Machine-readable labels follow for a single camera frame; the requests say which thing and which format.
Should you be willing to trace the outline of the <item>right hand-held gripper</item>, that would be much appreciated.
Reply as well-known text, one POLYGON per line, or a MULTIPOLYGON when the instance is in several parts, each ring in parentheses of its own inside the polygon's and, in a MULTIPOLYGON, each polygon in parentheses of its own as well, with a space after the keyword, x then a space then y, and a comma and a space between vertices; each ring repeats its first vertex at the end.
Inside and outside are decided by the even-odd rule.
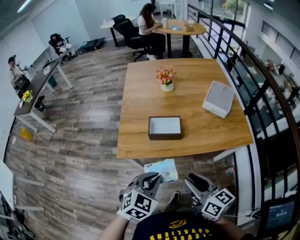
POLYGON ((226 188, 220 189, 210 179, 190 173, 184 179, 184 189, 192 198, 192 211, 209 221, 217 221, 235 200, 226 188))

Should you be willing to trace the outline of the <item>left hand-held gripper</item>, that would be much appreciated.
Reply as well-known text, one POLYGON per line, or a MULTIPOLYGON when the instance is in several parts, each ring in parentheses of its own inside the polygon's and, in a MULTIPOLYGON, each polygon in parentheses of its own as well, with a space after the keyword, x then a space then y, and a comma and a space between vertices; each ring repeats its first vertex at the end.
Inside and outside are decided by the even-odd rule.
POLYGON ((163 177, 157 172, 136 176, 126 189, 120 191, 121 206, 117 214, 127 220, 140 222, 152 215, 158 205, 156 194, 163 177))

